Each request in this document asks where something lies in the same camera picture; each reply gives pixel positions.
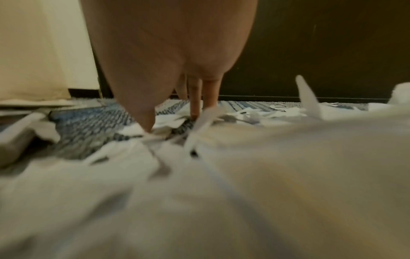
woven rug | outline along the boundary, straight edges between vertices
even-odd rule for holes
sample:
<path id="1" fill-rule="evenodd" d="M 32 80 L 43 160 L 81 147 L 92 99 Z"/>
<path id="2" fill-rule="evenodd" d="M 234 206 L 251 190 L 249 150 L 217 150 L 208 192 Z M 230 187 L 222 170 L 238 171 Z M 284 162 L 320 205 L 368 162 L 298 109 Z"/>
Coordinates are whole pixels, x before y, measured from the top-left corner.
<path id="1" fill-rule="evenodd" d="M 20 173 L 33 158 L 61 157 L 69 160 L 83 160 L 110 141 L 124 141 L 129 137 L 116 133 L 126 125 L 134 123 L 130 115 L 112 99 L 105 99 L 105 107 L 88 108 L 71 111 L 52 112 L 50 119 L 56 123 L 56 129 L 61 135 L 57 144 L 35 140 L 26 152 L 14 164 L 0 169 L 2 174 Z M 271 105 L 300 107 L 297 102 L 245 102 L 220 101 L 219 105 L 227 112 L 240 111 L 246 107 L 272 111 Z M 337 104 L 339 108 L 353 109 L 353 106 L 365 110 L 365 104 Z M 189 111 L 189 102 L 167 100 L 156 108 L 158 114 L 174 114 L 178 111 Z M 174 135 L 183 134 L 193 126 L 192 121 L 186 121 L 180 128 L 173 131 Z"/>

dark wood panel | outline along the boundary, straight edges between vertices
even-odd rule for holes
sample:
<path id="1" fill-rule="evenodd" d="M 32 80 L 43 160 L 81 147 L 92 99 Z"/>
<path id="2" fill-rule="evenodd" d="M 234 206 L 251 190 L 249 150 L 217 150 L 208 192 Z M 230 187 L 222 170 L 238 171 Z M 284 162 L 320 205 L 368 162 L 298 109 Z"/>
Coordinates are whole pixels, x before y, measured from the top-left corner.
<path id="1" fill-rule="evenodd" d="M 410 81 L 409 0 L 260 0 L 255 25 L 222 95 L 389 98 Z"/>

